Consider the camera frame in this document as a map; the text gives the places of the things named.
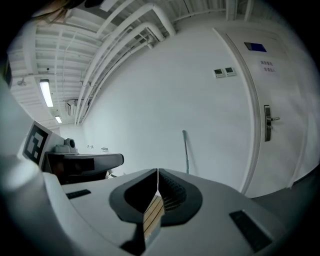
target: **white ceiling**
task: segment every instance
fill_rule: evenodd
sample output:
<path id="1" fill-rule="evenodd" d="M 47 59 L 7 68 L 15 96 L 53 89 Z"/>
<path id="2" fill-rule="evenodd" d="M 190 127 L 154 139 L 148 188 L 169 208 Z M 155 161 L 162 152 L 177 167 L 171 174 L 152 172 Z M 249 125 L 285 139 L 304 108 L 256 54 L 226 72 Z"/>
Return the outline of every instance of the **white ceiling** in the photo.
<path id="1" fill-rule="evenodd" d="M 259 17 L 260 19 L 285 23 L 274 10 L 258 0 L 227 0 L 229 1 L 227 5 L 229 12 L 226 12 L 226 0 L 135 0 L 112 20 L 112 23 L 103 30 L 101 35 L 97 36 L 97 31 L 106 18 L 124 1 L 108 0 L 102 3 L 101 7 L 104 9 L 109 8 L 106 2 L 115 3 L 109 11 L 98 7 L 85 10 L 80 6 L 71 10 L 64 22 L 55 22 L 51 25 L 45 21 L 27 24 L 17 35 L 7 51 L 13 77 L 11 92 L 36 121 L 46 127 L 58 124 L 55 116 L 61 116 L 64 124 L 74 122 L 74 117 L 67 114 L 66 102 L 70 99 L 78 99 L 81 82 L 95 53 L 106 36 L 117 25 L 147 2 L 158 4 L 173 24 L 187 19 L 190 14 L 205 15 L 208 13 L 211 15 L 228 13 L 227 19 L 229 20 L 244 19 L 248 16 L 248 19 Z M 253 8 L 248 8 L 248 1 L 249 5 L 253 3 Z M 168 35 L 161 26 L 159 18 L 151 11 L 131 26 L 135 28 L 146 21 L 156 24 L 165 36 Z M 148 34 L 148 31 L 144 31 L 142 36 L 145 37 Z M 130 48 L 138 46 L 143 41 L 142 37 L 136 37 L 129 42 L 112 59 L 105 71 L 113 66 Z M 26 86 L 17 84 L 22 79 L 26 82 Z M 39 87 L 40 79 L 50 80 L 53 107 L 46 106 Z"/>

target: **black slot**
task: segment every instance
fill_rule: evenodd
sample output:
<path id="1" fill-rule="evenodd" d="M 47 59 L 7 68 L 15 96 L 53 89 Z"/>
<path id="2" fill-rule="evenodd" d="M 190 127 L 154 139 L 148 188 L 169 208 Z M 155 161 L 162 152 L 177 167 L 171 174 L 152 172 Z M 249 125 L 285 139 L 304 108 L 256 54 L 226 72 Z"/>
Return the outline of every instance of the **black slot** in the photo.
<path id="1" fill-rule="evenodd" d="M 255 253 L 271 244 L 271 239 L 242 210 L 229 215 Z"/>
<path id="2" fill-rule="evenodd" d="M 88 194 L 91 194 L 91 192 L 88 189 L 84 189 L 84 190 L 79 190 L 76 192 L 66 193 L 66 196 L 69 199 L 74 199 L 74 198 L 82 197 L 82 196 L 85 196 Z"/>

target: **ceiling light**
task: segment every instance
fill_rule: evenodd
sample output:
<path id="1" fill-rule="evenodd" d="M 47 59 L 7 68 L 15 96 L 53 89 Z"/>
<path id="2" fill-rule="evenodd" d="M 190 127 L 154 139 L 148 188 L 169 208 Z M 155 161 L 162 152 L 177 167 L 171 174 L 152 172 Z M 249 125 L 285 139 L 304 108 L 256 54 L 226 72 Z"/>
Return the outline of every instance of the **ceiling light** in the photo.
<path id="1" fill-rule="evenodd" d="M 60 118 L 60 116 L 59 116 L 59 115 L 56 115 L 56 116 L 55 116 L 55 119 L 58 121 L 58 123 L 59 123 L 59 124 L 61 124 L 61 123 L 62 123 L 61 118 Z"/>
<path id="2" fill-rule="evenodd" d="M 53 107 L 54 104 L 52 103 L 52 99 L 51 99 L 49 80 L 48 79 L 41 79 L 40 80 L 40 88 L 41 88 L 42 95 L 44 97 L 46 105 L 48 107 Z"/>

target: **door frame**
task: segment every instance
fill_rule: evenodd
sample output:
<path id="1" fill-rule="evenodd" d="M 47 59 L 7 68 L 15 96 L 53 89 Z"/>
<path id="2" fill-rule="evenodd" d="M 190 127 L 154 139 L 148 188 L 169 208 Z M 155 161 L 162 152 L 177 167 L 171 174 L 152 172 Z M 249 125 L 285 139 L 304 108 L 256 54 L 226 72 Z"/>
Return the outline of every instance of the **door frame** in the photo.
<path id="1" fill-rule="evenodd" d="M 260 140 L 261 140 L 261 117 L 260 117 L 260 108 L 259 108 L 259 101 L 258 101 L 258 95 L 256 91 L 256 87 L 254 84 L 254 81 L 252 79 L 252 76 L 250 74 L 250 71 L 248 69 L 248 66 L 240 54 L 238 48 L 235 46 L 234 42 L 229 38 L 229 36 L 213 27 L 213 32 L 218 36 L 218 38 L 221 39 L 221 41 L 224 43 L 225 47 L 227 48 L 228 52 L 230 53 L 231 57 L 233 58 L 235 64 L 237 65 L 238 69 L 241 71 L 240 76 L 244 82 L 245 88 L 246 88 L 246 94 L 248 98 L 249 103 L 249 111 L 250 111 L 250 117 L 251 117 L 251 143 L 250 143 L 250 149 L 249 149 L 249 157 L 248 162 L 245 168 L 245 174 L 244 178 L 242 180 L 241 186 L 239 188 L 239 191 L 242 194 L 245 194 L 249 188 L 249 185 L 251 183 L 251 180 L 254 176 L 257 162 L 258 162 L 258 156 L 260 151 Z"/>

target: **white pipe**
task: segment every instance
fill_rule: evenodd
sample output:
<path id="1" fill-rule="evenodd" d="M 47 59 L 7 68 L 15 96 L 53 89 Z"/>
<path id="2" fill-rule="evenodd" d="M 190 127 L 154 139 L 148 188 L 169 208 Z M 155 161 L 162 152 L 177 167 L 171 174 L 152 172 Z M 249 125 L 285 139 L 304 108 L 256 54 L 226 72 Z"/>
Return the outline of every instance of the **white pipe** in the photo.
<path id="1" fill-rule="evenodd" d="M 60 117 L 62 117 L 62 111 L 61 111 L 61 106 L 60 106 L 60 98 L 59 98 L 59 93 L 58 93 L 58 84 L 57 84 L 57 62 L 58 62 L 58 50 L 60 47 L 60 41 L 62 38 L 62 34 L 63 34 L 63 29 L 60 30 L 59 32 L 59 36 L 58 36 L 58 41 L 56 42 L 56 47 L 55 47 L 55 60 L 54 60 L 54 84 L 55 84 L 55 94 L 56 94 L 56 99 L 57 99 L 57 104 L 58 104 L 58 108 L 59 108 L 59 112 L 60 112 Z"/>
<path id="2" fill-rule="evenodd" d="M 126 30 L 124 31 L 124 33 L 122 35 L 120 35 L 118 37 L 118 39 L 115 41 L 115 43 L 113 44 L 113 46 L 111 46 L 108 50 L 108 52 L 105 54 L 105 56 L 102 58 L 101 62 L 95 67 L 95 69 L 93 70 L 92 74 L 94 74 L 97 69 L 100 67 L 100 65 L 102 64 L 102 62 L 106 59 L 106 57 L 108 56 L 108 54 L 110 53 L 110 51 L 113 49 L 113 47 L 119 42 L 119 40 L 129 31 L 129 30 L 133 30 L 134 28 L 132 26 L 129 26 L 126 28 Z"/>
<path id="3" fill-rule="evenodd" d="M 152 41 L 154 41 L 155 40 L 155 37 L 154 37 L 154 35 L 152 34 L 152 31 L 149 29 L 149 28 L 147 28 L 146 30 L 148 30 L 148 32 L 150 33 L 150 37 L 152 37 Z M 152 49 L 154 46 L 151 44 L 151 43 L 149 43 L 148 44 L 148 47 L 150 48 L 150 49 Z"/>
<path id="4" fill-rule="evenodd" d="M 102 37 L 101 42 L 103 42 L 108 36 L 110 36 L 111 33 L 112 33 L 112 32 L 110 32 L 110 33 L 106 34 L 104 37 Z"/>
<path id="5" fill-rule="evenodd" d="M 126 18 L 113 32 L 112 34 L 105 40 L 105 42 L 101 45 L 101 47 L 96 52 L 95 56 L 92 59 L 92 62 L 90 64 L 90 67 L 85 74 L 84 80 L 83 80 L 83 87 L 81 88 L 78 102 L 81 102 L 81 99 L 84 95 L 87 83 L 90 79 L 90 76 L 97 65 L 98 61 L 100 60 L 101 56 L 104 54 L 104 52 L 108 49 L 108 47 L 111 45 L 111 43 L 114 41 L 115 38 L 117 38 L 122 31 L 124 31 L 131 23 L 133 23 L 136 19 L 147 13 L 148 11 L 153 10 L 160 21 L 162 22 L 165 29 L 169 32 L 170 36 L 174 36 L 176 34 L 176 31 L 172 24 L 170 23 L 170 20 L 168 19 L 165 12 L 155 3 L 147 3 L 144 6 L 140 7 L 138 10 L 136 10 L 133 14 L 131 14 L 128 18 Z M 76 106 L 75 110 L 75 116 L 74 116 L 74 124 L 76 124 L 78 115 L 79 115 L 79 105 Z"/>
<path id="6" fill-rule="evenodd" d="M 70 41 L 70 43 L 68 44 L 68 46 L 65 48 L 65 51 L 64 51 L 63 68 L 62 68 L 62 92 L 63 92 L 64 102 L 66 102 L 66 96 L 65 96 L 65 61 L 66 61 L 66 53 L 67 53 L 67 50 L 69 49 L 70 45 L 75 40 L 77 34 L 78 34 L 78 32 L 74 33 L 72 40 Z"/>
<path id="7" fill-rule="evenodd" d="M 254 0 L 249 0 L 248 3 L 246 4 L 246 10 L 244 15 L 245 22 L 250 20 L 253 7 L 254 7 Z"/>
<path id="8" fill-rule="evenodd" d="M 126 35 L 123 38 L 123 40 L 120 41 L 120 43 L 110 52 L 110 54 L 107 56 L 107 58 L 105 58 L 105 60 L 101 64 L 100 68 L 96 72 L 96 74 L 91 82 L 91 86 L 88 88 L 88 90 L 86 92 L 86 95 L 83 100 L 83 104 L 81 105 L 79 116 L 78 116 L 78 119 L 76 122 L 77 125 L 79 124 L 80 117 L 85 109 L 85 105 L 86 105 L 86 102 L 90 96 L 90 93 L 93 90 L 93 87 L 95 86 L 95 83 L 97 82 L 97 80 L 100 77 L 100 75 L 102 74 L 102 72 L 105 70 L 105 68 L 110 63 L 110 61 L 118 54 L 118 52 L 123 47 L 125 47 L 126 44 L 128 44 L 133 38 L 135 38 L 135 36 L 139 35 L 146 28 L 149 28 L 153 32 L 153 34 L 155 34 L 155 36 L 159 39 L 159 41 L 163 41 L 165 39 L 165 37 L 162 35 L 161 31 L 157 28 L 157 26 L 152 24 L 151 22 L 144 22 L 144 23 L 140 24 L 134 30 L 132 30 L 128 35 Z"/>
<path id="9" fill-rule="evenodd" d="M 123 53 L 113 62 L 113 64 L 110 66 L 110 68 L 108 68 L 108 70 L 106 70 L 106 71 L 101 75 L 101 78 L 103 79 L 103 78 L 106 76 L 106 74 L 109 72 L 109 70 L 114 66 L 114 64 L 116 64 L 127 52 L 129 52 L 130 49 L 132 50 L 134 47 L 136 47 L 137 44 L 139 44 L 142 39 L 143 39 L 143 38 L 140 37 L 139 39 L 135 40 L 135 42 L 134 42 L 133 44 L 130 44 L 129 46 L 125 47 L 125 48 L 124 48 L 124 49 L 125 49 L 125 52 L 123 52 Z"/>
<path id="10" fill-rule="evenodd" d="M 134 48 L 133 50 L 130 50 L 128 51 L 128 53 L 126 53 L 117 63 L 114 64 L 114 66 L 109 70 L 109 72 L 105 75 L 105 77 L 103 78 L 103 80 L 100 82 L 98 88 L 96 89 L 94 95 L 93 95 L 93 98 L 90 102 L 90 106 L 89 108 L 87 109 L 83 119 L 82 119 L 82 122 L 84 122 L 84 120 L 86 119 L 88 113 L 89 113 L 89 110 L 91 108 L 91 106 L 93 105 L 93 102 L 94 100 L 96 99 L 97 97 L 97 94 L 99 92 L 99 90 L 101 89 L 101 87 L 105 84 L 106 80 L 113 74 L 113 72 L 123 63 L 126 61 L 126 59 L 128 59 L 132 54 L 134 54 L 135 52 L 139 51 L 140 49 L 142 49 L 143 47 L 145 46 L 148 46 L 152 43 L 152 41 L 154 40 L 153 37 L 150 38 L 150 41 L 145 41 L 143 42 L 142 44 L 140 44 L 138 47 Z"/>
<path id="11" fill-rule="evenodd" d="M 134 0 L 126 0 L 124 3 L 122 3 L 117 9 L 115 9 L 110 16 L 105 20 L 105 22 L 102 24 L 102 26 L 99 28 L 99 30 L 96 32 L 96 37 L 99 37 L 101 33 L 105 30 L 105 28 L 110 24 L 110 22 L 123 11 L 124 8 L 126 8 L 128 5 L 130 5 Z"/>
<path id="12" fill-rule="evenodd" d="M 147 46 L 149 47 L 149 49 L 153 49 L 154 48 L 154 46 L 151 43 L 153 41 L 154 41 L 154 37 L 152 36 L 152 34 L 149 34 L 148 35 L 148 40 L 147 40 L 147 42 L 149 42 L 149 43 L 147 43 Z"/>
<path id="13" fill-rule="evenodd" d="M 191 16 L 195 16 L 195 15 L 199 15 L 199 14 L 208 14 L 208 13 L 212 13 L 212 12 L 221 12 L 221 11 L 225 11 L 225 10 L 226 9 L 209 9 L 209 10 L 204 10 L 204 11 L 192 12 L 192 13 L 188 13 L 186 15 L 180 16 L 178 18 L 175 18 L 171 22 L 177 22 L 182 19 L 189 18 Z"/>

